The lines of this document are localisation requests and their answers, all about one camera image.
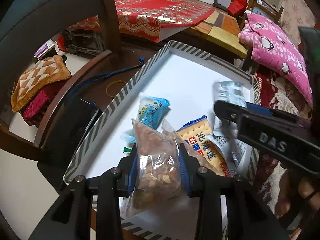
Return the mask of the yellow cracker packet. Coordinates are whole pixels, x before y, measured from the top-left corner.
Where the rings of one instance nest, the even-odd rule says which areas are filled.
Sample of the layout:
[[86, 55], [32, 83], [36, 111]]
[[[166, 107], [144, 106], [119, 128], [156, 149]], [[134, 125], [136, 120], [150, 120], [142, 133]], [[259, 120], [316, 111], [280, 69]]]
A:
[[199, 155], [203, 156], [210, 165], [217, 169], [218, 174], [231, 178], [231, 173], [222, 153], [213, 142], [206, 139], [206, 136], [212, 134], [212, 132], [206, 115], [188, 122], [177, 130], [181, 139], [187, 142]]

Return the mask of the white silver snack packet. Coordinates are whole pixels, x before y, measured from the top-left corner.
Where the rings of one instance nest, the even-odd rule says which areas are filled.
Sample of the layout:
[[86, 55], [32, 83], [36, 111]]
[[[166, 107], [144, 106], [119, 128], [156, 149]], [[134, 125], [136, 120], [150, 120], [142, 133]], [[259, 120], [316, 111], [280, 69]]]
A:
[[217, 146], [224, 158], [231, 175], [244, 175], [248, 170], [251, 147], [237, 139], [238, 114], [228, 113], [225, 106], [247, 108], [252, 102], [252, 86], [239, 81], [217, 81], [213, 84], [213, 115], [212, 134], [207, 138]]

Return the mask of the clear bag of nuts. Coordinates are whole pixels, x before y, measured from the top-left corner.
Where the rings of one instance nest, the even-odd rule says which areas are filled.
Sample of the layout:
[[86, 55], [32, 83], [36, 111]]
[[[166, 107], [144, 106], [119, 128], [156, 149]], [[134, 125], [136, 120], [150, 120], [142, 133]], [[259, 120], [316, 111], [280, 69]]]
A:
[[181, 139], [167, 120], [164, 120], [161, 132], [135, 119], [132, 126], [137, 144], [138, 176], [133, 193], [123, 200], [120, 207], [120, 213], [125, 217], [131, 218], [180, 195], [182, 182], [178, 148], [181, 143], [187, 154], [196, 158], [201, 166], [218, 173], [213, 165]]

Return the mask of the red floral blanket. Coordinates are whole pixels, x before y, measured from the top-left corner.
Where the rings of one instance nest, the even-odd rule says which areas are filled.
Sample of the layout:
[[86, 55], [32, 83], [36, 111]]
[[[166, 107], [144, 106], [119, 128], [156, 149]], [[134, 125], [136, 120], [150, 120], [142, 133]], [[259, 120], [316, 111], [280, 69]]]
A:
[[[254, 78], [258, 81], [263, 107], [285, 111], [307, 120], [312, 119], [309, 104], [288, 79], [262, 65], [254, 71]], [[280, 192], [279, 182], [285, 171], [277, 159], [259, 152], [253, 186], [272, 212], [275, 211]]]

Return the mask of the striped white tray box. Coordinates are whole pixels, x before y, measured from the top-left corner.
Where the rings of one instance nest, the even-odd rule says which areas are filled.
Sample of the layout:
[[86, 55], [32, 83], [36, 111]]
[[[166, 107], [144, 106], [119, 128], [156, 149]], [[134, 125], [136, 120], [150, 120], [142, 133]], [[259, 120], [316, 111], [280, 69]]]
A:
[[[174, 129], [203, 115], [211, 125], [213, 117], [213, 85], [215, 82], [238, 81], [244, 85], [242, 93], [247, 102], [260, 104], [254, 78], [234, 65], [204, 50], [170, 41], [134, 74], [78, 146], [63, 175], [69, 184], [76, 176], [93, 178], [102, 175], [125, 157], [125, 135], [133, 134], [132, 119], [151, 107], [155, 128], [161, 131], [164, 119]], [[161, 98], [164, 102], [147, 98]], [[236, 171], [252, 179], [256, 173], [259, 154], [251, 146], [240, 143], [240, 162]], [[141, 233], [145, 239], [194, 239], [199, 198], [185, 193], [131, 218], [120, 215], [125, 230]]]

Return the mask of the blue snack packet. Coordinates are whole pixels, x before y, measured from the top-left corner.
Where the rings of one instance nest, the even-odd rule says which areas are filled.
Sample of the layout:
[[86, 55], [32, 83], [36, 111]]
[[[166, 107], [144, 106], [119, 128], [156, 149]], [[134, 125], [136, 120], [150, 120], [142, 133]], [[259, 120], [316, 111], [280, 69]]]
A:
[[169, 106], [170, 102], [165, 98], [140, 93], [137, 120], [152, 129], [157, 129]]

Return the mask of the pink penguin pillow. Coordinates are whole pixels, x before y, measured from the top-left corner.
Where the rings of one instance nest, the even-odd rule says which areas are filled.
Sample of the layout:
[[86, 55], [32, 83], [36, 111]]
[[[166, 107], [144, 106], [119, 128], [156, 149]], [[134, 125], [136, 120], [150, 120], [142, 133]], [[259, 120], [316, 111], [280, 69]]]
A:
[[248, 14], [238, 38], [252, 47], [251, 58], [255, 62], [288, 79], [313, 106], [304, 58], [276, 23], [258, 14]]

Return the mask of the yellow rubber band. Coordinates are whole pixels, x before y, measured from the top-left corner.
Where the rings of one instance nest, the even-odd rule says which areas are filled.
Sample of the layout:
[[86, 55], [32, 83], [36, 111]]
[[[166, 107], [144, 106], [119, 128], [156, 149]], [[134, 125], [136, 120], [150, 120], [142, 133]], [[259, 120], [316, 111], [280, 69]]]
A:
[[115, 98], [119, 91], [126, 85], [126, 81], [116, 80], [109, 83], [106, 87], [106, 95], [109, 98]]

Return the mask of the red embroidered cloth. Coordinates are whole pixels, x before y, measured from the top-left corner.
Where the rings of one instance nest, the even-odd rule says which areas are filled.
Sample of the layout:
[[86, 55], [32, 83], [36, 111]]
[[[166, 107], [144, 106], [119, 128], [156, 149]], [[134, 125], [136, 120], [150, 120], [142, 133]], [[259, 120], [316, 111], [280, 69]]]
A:
[[158, 43], [206, 20], [215, 9], [191, 0], [114, 0], [119, 30]]

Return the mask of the orange checkered cushion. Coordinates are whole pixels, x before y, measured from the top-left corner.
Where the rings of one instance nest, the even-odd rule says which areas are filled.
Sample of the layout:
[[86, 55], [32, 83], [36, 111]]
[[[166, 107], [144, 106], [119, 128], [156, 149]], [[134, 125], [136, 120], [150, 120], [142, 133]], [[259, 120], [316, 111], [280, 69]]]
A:
[[18, 78], [11, 95], [12, 112], [19, 112], [44, 86], [70, 77], [71, 72], [66, 67], [62, 55], [39, 61]]

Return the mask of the dark wooden chair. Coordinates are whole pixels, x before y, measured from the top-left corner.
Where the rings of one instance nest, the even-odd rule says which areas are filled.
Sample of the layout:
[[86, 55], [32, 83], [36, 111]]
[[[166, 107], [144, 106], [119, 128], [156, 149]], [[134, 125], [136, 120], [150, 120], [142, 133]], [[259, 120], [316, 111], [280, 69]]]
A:
[[97, 16], [106, 51], [122, 54], [114, 0], [1, 0], [1, 15], [1, 107], [35, 54], [55, 54], [60, 33], [80, 20]]

